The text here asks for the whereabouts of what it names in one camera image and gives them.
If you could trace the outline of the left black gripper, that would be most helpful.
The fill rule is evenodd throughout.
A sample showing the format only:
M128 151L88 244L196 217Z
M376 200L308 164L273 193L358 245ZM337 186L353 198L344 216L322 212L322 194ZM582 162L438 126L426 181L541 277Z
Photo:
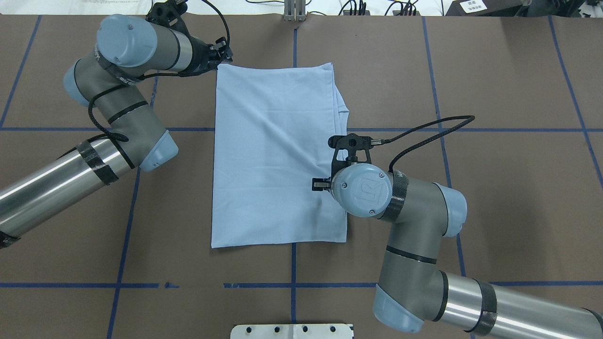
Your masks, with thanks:
M220 64L231 64L233 55L222 55L220 53L231 53L229 40L216 40L215 44L207 44L197 37L191 37L192 58L189 64L189 73L202 74L217 70Z

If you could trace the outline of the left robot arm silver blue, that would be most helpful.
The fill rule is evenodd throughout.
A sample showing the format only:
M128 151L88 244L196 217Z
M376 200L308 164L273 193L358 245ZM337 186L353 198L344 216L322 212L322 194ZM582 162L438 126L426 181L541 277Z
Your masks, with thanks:
M63 77L98 134L1 191L1 247L138 168L150 172L179 148L138 84L153 77L194 77L232 62L230 32L214 43L192 36L181 13L101 21L93 51Z

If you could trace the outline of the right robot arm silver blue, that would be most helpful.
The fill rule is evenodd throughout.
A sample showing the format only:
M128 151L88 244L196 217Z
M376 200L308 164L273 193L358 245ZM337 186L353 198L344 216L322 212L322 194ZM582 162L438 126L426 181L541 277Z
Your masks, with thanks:
M465 197L450 187L357 163L314 178L347 214L390 226L375 280L373 314L394 330L417 333L427 323L476 338L600 339L602 313L564 305L445 267L445 242L467 217Z

